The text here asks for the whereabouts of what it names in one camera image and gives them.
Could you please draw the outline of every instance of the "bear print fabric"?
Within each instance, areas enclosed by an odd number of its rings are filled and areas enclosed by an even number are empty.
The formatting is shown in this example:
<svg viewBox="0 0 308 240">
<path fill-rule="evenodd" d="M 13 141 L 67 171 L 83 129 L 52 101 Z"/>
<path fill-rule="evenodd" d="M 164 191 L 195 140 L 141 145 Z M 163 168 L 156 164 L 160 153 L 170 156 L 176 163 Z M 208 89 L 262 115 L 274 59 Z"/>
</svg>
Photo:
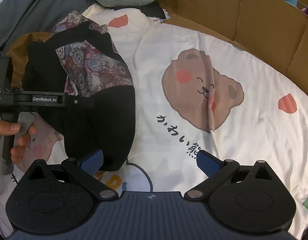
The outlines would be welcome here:
<svg viewBox="0 0 308 240">
<path fill-rule="evenodd" d="M 79 14 L 77 11 L 70 12 L 63 20 L 61 20 L 58 24 L 55 25 L 52 35 L 59 33 L 61 31 L 67 30 L 69 28 L 76 27 L 83 22 L 90 22 L 89 28 L 91 30 L 99 31 L 100 33 L 107 32 L 107 25 L 98 25 L 96 22 L 84 17 Z"/>
<path fill-rule="evenodd" d="M 65 93 L 71 95 L 75 88 L 79 96 L 90 97 L 109 87 L 133 85 L 125 63 L 102 54 L 87 41 L 60 47 L 56 52 L 68 74 Z"/>
<path fill-rule="evenodd" d="M 204 51 L 182 51 L 162 77 L 167 101 L 194 127 L 210 132 L 219 128 L 231 108 L 244 100 L 242 85 L 212 67 Z"/>
</svg>

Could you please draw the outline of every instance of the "brown fabric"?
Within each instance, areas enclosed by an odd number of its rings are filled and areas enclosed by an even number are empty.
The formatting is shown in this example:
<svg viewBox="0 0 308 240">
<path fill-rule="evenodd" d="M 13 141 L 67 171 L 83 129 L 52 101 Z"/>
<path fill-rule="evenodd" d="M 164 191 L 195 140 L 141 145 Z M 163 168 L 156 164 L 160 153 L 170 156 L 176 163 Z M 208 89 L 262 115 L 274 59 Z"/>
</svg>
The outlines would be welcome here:
<svg viewBox="0 0 308 240">
<path fill-rule="evenodd" d="M 22 79 L 25 72 L 25 66 L 29 61 L 27 47 L 32 41 L 46 41 L 51 37 L 48 32 L 27 33 L 14 41 L 7 52 L 12 58 L 13 76 L 12 87 L 22 88 Z"/>
</svg>

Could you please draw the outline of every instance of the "dark gray fabric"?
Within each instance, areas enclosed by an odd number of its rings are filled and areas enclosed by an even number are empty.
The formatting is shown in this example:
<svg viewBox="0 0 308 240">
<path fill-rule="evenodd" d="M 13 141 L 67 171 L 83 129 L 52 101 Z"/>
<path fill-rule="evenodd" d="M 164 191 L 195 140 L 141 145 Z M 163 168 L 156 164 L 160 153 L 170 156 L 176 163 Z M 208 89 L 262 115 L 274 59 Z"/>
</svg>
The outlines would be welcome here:
<svg viewBox="0 0 308 240">
<path fill-rule="evenodd" d="M 18 37 L 50 32 L 71 11 L 84 12 L 95 0 L 3 0 L 0 3 L 0 50 L 3 55 Z"/>
</svg>

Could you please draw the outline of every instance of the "finger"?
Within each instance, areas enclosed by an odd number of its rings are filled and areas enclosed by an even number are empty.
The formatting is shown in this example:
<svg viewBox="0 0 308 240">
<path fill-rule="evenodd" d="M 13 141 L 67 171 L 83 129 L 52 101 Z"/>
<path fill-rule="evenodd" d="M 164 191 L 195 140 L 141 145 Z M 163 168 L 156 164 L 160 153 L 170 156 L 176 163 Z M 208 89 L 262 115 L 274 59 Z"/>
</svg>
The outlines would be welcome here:
<svg viewBox="0 0 308 240">
<path fill-rule="evenodd" d="M 32 124 L 28 130 L 29 134 L 35 134 L 36 133 L 36 127 L 34 124 Z"/>
<path fill-rule="evenodd" d="M 19 164 L 23 162 L 23 157 L 11 157 L 11 160 L 14 164 Z"/>
<path fill-rule="evenodd" d="M 31 135 L 27 132 L 23 136 L 19 137 L 17 142 L 18 142 L 18 145 L 21 147 L 27 146 L 31 142 Z"/>
<path fill-rule="evenodd" d="M 0 135 L 14 135 L 20 131 L 21 124 L 0 120 Z"/>
<path fill-rule="evenodd" d="M 26 151 L 26 147 L 15 146 L 11 150 L 11 157 L 22 157 Z"/>
</svg>

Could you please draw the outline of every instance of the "metal pivot screw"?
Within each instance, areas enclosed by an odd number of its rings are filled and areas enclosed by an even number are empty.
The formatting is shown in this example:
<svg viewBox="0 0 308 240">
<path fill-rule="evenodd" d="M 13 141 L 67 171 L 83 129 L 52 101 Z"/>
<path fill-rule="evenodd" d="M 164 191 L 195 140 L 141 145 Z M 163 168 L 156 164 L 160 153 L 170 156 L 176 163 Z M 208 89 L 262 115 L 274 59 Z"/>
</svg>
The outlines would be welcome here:
<svg viewBox="0 0 308 240">
<path fill-rule="evenodd" d="M 188 191 L 187 195 L 190 198 L 199 198 L 199 197 L 203 196 L 203 193 L 199 190 L 193 189 L 193 190 Z"/>
<path fill-rule="evenodd" d="M 112 190 L 109 190 L 109 189 L 103 190 L 103 191 L 100 192 L 100 196 L 102 198 L 112 198 L 112 197 L 115 196 L 115 192 L 112 191 Z"/>
</svg>

